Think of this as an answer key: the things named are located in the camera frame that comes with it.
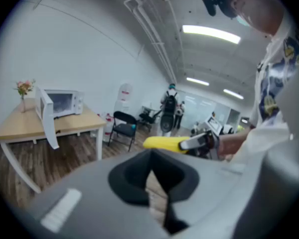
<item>microwave door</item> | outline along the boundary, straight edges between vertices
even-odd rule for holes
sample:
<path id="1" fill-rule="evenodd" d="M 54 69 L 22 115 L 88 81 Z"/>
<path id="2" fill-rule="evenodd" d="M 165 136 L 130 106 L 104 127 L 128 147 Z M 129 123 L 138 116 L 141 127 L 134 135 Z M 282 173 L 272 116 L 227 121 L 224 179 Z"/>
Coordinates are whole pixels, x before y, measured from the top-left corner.
<path id="1" fill-rule="evenodd" d="M 40 100 L 40 115 L 43 124 L 45 137 L 53 149 L 59 147 L 56 139 L 55 128 L 54 128 L 54 116 L 53 116 L 53 101 L 47 95 L 44 90 L 41 91 Z"/>

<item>chair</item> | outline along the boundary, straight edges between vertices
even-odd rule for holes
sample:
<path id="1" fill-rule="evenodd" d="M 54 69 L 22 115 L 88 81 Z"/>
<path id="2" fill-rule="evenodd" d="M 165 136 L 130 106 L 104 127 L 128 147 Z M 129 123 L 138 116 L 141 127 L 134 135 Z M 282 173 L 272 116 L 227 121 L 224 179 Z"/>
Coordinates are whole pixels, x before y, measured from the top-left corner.
<path id="1" fill-rule="evenodd" d="M 108 146 L 110 146 L 112 133 L 116 132 L 118 136 L 119 136 L 119 134 L 122 134 L 122 135 L 125 135 L 125 136 L 131 138 L 131 143 L 130 143 L 130 146 L 129 146 L 129 151 L 130 151 L 131 146 L 132 146 L 132 142 L 135 140 L 137 120 L 132 115 L 129 115 L 129 114 L 126 114 L 126 113 L 123 113 L 123 112 L 119 112 L 119 111 L 114 112 L 113 117 L 114 117 L 114 125 L 112 127 L 112 131 L 111 131 L 111 134 L 110 134 L 110 139 L 109 139 L 109 142 L 108 142 Z M 126 124 L 121 123 L 119 125 L 116 125 L 115 119 L 125 121 Z"/>
<path id="2" fill-rule="evenodd" d="M 155 123 L 156 117 L 161 113 L 161 110 L 159 110 L 157 113 L 153 115 L 153 117 L 150 116 L 150 113 L 146 110 L 140 114 L 140 118 L 142 119 L 139 123 L 145 125 L 149 132 L 151 130 L 151 125 Z"/>

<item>flower vase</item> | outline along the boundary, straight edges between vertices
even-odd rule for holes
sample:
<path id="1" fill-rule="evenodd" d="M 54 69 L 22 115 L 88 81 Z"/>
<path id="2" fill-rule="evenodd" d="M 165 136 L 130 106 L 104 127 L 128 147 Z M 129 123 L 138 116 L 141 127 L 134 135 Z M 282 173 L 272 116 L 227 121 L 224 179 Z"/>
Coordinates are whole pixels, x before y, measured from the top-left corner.
<path id="1" fill-rule="evenodd" d="M 25 101 L 24 101 L 24 97 L 21 97 L 21 102 L 19 104 L 18 110 L 21 113 L 25 112 Z"/>

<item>fluorescent light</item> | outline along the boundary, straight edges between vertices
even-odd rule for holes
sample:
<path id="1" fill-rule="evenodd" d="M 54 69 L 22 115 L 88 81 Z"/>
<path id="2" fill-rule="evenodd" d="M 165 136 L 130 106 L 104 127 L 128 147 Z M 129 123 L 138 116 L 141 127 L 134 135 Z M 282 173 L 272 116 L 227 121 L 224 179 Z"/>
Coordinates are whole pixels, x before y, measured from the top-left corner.
<path id="1" fill-rule="evenodd" d="M 190 34 L 209 35 L 209 36 L 224 39 L 226 41 L 233 42 L 236 44 L 238 44 L 241 39 L 239 36 L 237 36 L 235 34 L 231 34 L 231 33 L 219 30 L 219 29 L 206 27 L 206 26 L 183 25 L 183 32 L 190 33 Z"/>
<path id="2" fill-rule="evenodd" d="M 244 99 L 243 96 L 241 96 L 241 95 L 239 95 L 239 94 L 237 94 L 237 93 L 235 93 L 235 92 L 232 92 L 232 91 L 230 91 L 230 90 L 226 90 L 226 89 L 224 89 L 224 92 L 225 92 L 225 93 L 228 93 L 228 94 L 230 94 L 230 95 L 232 95 L 232 96 L 234 96 L 234 97 L 236 97 L 236 98 Z"/>
<path id="3" fill-rule="evenodd" d="M 202 84 L 202 85 L 209 86 L 208 82 L 200 81 L 200 80 L 197 80 L 197 79 L 187 77 L 186 80 L 188 80 L 190 82 L 196 82 L 196 83 L 199 83 L 199 84 Z"/>

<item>white table leg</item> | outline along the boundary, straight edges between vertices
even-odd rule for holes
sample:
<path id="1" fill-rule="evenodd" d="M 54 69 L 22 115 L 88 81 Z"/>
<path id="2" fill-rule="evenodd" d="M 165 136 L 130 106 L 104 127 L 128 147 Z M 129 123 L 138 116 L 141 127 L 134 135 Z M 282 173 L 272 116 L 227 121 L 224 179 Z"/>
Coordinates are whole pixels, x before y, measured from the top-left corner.
<path id="1" fill-rule="evenodd" d="M 103 128 L 98 129 L 98 134 L 96 136 L 96 160 L 102 159 L 102 143 L 103 143 Z"/>
<path id="2" fill-rule="evenodd" d="M 21 179 L 31 188 L 33 189 L 36 193 L 40 193 L 41 190 L 40 188 L 34 183 L 34 181 L 31 180 L 31 178 L 26 174 L 26 172 L 23 170 L 21 165 L 19 164 L 18 160 L 15 158 L 10 146 L 5 143 L 0 141 L 1 148 L 9 160 L 10 164 L 12 167 L 15 169 L 16 173 L 21 177 Z"/>

